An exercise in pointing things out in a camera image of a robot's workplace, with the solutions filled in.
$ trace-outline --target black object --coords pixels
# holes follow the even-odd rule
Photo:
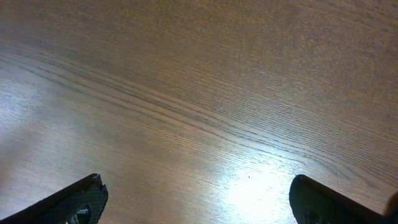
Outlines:
[[[0,221],[8,223],[94,224],[108,201],[99,174],[91,174],[59,192]]]
[[[290,186],[290,206],[298,224],[397,224],[397,212],[385,217],[305,175]]]

